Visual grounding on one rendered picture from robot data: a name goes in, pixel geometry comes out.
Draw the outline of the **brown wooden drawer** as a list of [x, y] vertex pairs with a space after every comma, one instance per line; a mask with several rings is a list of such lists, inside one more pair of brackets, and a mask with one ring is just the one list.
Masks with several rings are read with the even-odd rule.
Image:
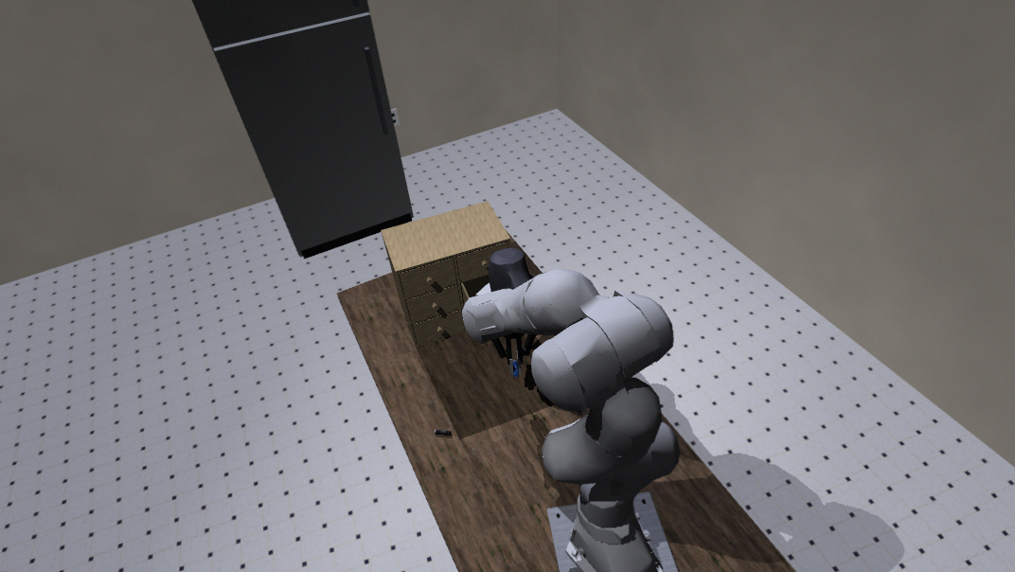
[[507, 241], [455, 256], [459, 280], [462, 281], [487, 274], [492, 254], [505, 248], [507, 248]]
[[490, 283], [490, 276], [489, 275], [485, 275], [485, 276], [482, 276], [482, 277], [478, 277], [478, 278], [474, 278], [474, 279], [471, 279], [471, 280], [468, 280], [468, 281], [461, 282], [460, 283], [460, 288], [461, 288], [461, 294], [462, 294], [462, 299], [463, 299], [464, 305], [467, 302], [467, 299], [469, 299], [472, 296], [476, 296], [476, 294], [482, 288], [486, 287], [486, 284], [488, 284], [488, 283]]
[[457, 284], [405, 299], [405, 302], [411, 321], [419, 321], [461, 308]]
[[421, 265], [398, 273], [405, 297], [418, 295], [456, 283], [454, 258]]
[[414, 323], [412, 327], [418, 345], [465, 330], [461, 309]]

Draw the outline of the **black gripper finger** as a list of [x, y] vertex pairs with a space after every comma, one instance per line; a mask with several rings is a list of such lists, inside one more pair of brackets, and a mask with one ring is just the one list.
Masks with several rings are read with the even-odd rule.
[[[518, 359], [518, 370], [519, 374], [522, 374], [521, 364], [523, 363], [523, 355], [529, 355], [533, 341], [538, 334], [529, 334], [525, 341], [525, 346], [522, 349], [522, 337], [520, 333], [516, 333], [517, 341], [517, 359]], [[522, 360], [522, 361], [521, 361]]]
[[504, 349], [502, 343], [500, 343], [500, 339], [499, 338], [492, 339], [491, 341], [492, 341], [493, 345], [495, 346], [498, 354], [500, 355], [500, 358], [507, 357], [507, 365], [510, 366], [510, 375], [512, 375], [513, 374], [513, 362], [512, 362], [512, 351], [511, 351], [511, 338], [510, 338], [510, 334], [506, 335], [507, 349]]

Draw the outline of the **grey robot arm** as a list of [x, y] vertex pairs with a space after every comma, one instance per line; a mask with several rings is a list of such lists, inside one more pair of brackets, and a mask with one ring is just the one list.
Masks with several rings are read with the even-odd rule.
[[542, 447], [555, 482], [580, 485], [565, 552], [581, 572], [663, 572], [633, 499], [671, 474], [680, 450], [658, 395], [632, 376], [673, 347], [670, 318], [642, 295], [599, 295], [576, 271], [534, 277], [517, 248], [494, 252], [489, 276], [462, 310], [470, 338], [483, 344], [512, 333], [556, 335], [532, 352], [535, 385], [557, 407], [586, 415], [551, 430]]

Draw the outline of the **small dark brown chest of drawers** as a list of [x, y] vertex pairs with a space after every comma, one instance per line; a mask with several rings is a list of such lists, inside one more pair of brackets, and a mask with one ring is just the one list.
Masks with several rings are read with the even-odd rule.
[[[507, 248], [511, 248], [507, 231], [500, 223], [500, 220], [490, 206], [490, 202], [480, 202], [480, 204], [445, 212], [435, 215], [435, 217], [428, 217], [411, 223], [404, 223], [386, 228], [383, 229], [382, 235], [385, 249], [388, 252], [388, 259], [396, 283], [400, 302], [402, 304], [402, 309], [414, 344], [417, 347], [431, 343], [431, 341], [427, 341], [427, 343], [421, 345], [418, 345], [417, 343], [417, 337], [414, 335], [412, 324], [418, 321], [411, 321], [405, 302], [405, 299], [417, 295], [405, 297], [398, 273], [439, 261], [443, 258], [453, 257], [456, 283], [447, 285], [447, 287], [452, 287], [452, 285], [457, 284], [457, 293], [459, 294], [461, 308], [457, 308], [443, 314], [448, 314], [459, 309], [462, 311], [464, 303], [460, 283], [488, 275], [489, 273], [460, 281], [459, 276], [457, 275], [455, 256], [471, 251], [477, 251], [486, 246], [491, 246], [494, 243], [504, 241], [507, 241]], [[406, 317], [406, 312], [409, 323]], [[437, 314], [419, 321], [439, 315], [441, 314]]]

